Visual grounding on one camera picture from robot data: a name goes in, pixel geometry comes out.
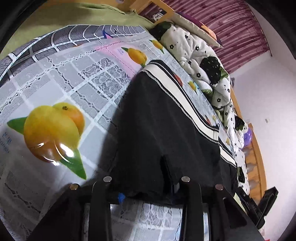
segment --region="black fabric cover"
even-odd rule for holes
[[[223,184],[234,195],[236,168],[220,157],[219,145],[202,136],[145,72],[137,74],[127,91],[118,145],[119,160],[111,176],[127,196],[159,199],[168,194],[166,164],[174,183],[188,176],[202,187]]]

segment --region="curtain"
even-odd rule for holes
[[[232,73],[269,51],[262,29],[243,0],[163,0],[176,12],[199,20],[215,32],[224,48],[214,48],[224,68]],[[141,15],[149,18],[160,10],[150,4]]]

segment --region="green cloth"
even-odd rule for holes
[[[37,9],[13,34],[0,54],[3,59],[8,53],[30,40],[69,24],[90,25],[141,25],[153,27],[148,19],[134,12],[124,13],[106,4],[64,3]]]

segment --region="wooden bed frame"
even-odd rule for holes
[[[234,91],[232,88],[231,88],[230,96],[231,96],[235,111],[237,113],[237,116],[242,118],[242,113],[239,109],[239,104],[237,102],[237,99],[234,95]],[[248,124],[248,126],[253,130],[253,126],[251,123]],[[263,159],[261,156],[261,152],[259,149],[256,136],[254,134],[254,130],[253,130],[252,142],[249,146],[245,148],[248,148],[250,151],[249,154],[246,156],[246,163],[247,164],[252,163],[256,165],[254,169],[248,173],[249,182],[253,180],[254,182],[257,183],[257,185],[250,190],[250,197],[256,201],[259,201],[263,197],[264,192],[267,190],[267,186],[266,186],[266,177],[265,177]]]
[[[64,2],[82,2],[81,0],[48,0],[43,7],[48,7],[50,5],[54,5],[57,3],[64,3]],[[169,7],[167,4],[162,2],[161,0],[125,0],[124,3],[120,4],[116,0],[84,0],[83,2],[89,3],[96,3],[96,4],[109,4],[111,6],[117,7],[122,11],[132,10],[136,13],[142,12],[150,3],[154,3],[155,5],[159,6],[161,9],[166,11],[166,14],[161,17],[156,23],[160,23],[169,19],[170,16],[174,13],[174,10]],[[234,95],[233,89],[231,89],[231,98],[233,101],[233,105],[236,109],[237,115],[242,118],[241,111],[239,109],[239,105],[237,103],[237,99]],[[259,201],[263,195],[266,188],[266,177],[265,177],[265,170],[263,165],[263,160],[261,157],[260,149],[258,142],[256,140],[256,136],[253,135],[253,139],[251,144],[247,147],[249,148],[249,155],[246,156],[246,163],[252,163],[256,165],[254,169],[248,173],[249,181],[253,180],[257,185],[250,190],[250,197],[254,200]]]

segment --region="yellow fruit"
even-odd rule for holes
[[[55,108],[61,114],[70,117],[74,121],[79,135],[81,136],[84,129],[84,117],[81,111],[76,106],[66,102],[57,103],[53,106],[53,108]]]
[[[196,91],[196,86],[195,86],[195,84],[193,83],[193,81],[190,81],[188,84],[190,85],[190,87],[191,87],[194,91]]]
[[[152,40],[152,43],[158,49],[162,49],[163,48],[163,46],[161,45],[161,43],[159,43],[157,40]]]
[[[161,45],[161,43],[159,43],[157,40],[149,40],[149,41],[152,42],[156,48],[160,49],[162,53],[164,53],[163,46]]]
[[[30,152],[42,161],[55,162],[73,157],[79,132],[73,120],[52,106],[42,105],[28,115],[24,139]]]
[[[137,64],[143,65],[147,61],[146,55],[143,52],[141,52],[140,50],[137,50],[137,49],[129,48],[128,49],[128,55]]]

